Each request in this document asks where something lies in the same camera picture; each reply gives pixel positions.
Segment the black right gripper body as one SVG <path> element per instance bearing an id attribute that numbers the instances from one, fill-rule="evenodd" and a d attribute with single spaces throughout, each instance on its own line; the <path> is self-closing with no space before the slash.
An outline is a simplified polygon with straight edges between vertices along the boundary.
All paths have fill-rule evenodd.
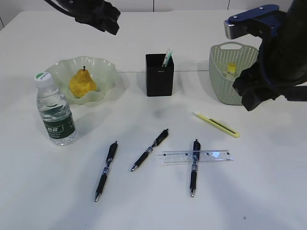
<path id="1" fill-rule="evenodd" d="M 285 81 L 281 76 L 278 62 L 256 61 L 241 72 L 233 88 L 241 96 L 246 110 L 252 111 L 262 102 L 275 100 L 285 93 Z"/>

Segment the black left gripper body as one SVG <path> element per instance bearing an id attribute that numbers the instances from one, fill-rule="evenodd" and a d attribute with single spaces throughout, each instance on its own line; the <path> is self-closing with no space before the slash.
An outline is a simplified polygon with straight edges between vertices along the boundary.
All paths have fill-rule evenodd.
<path id="1" fill-rule="evenodd" d="M 58 0 L 57 3 L 78 23 L 116 35 L 120 11 L 105 0 Z"/>

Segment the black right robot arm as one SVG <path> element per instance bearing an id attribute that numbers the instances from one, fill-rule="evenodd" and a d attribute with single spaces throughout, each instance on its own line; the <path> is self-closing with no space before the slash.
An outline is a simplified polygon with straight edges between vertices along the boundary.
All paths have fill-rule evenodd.
<path id="1" fill-rule="evenodd" d="M 307 100 L 307 2 L 295 0 L 287 12 L 267 4 L 230 16 L 226 37 L 250 34 L 262 39 L 256 62 L 235 79 L 243 106 L 254 110 L 269 99 Z"/>

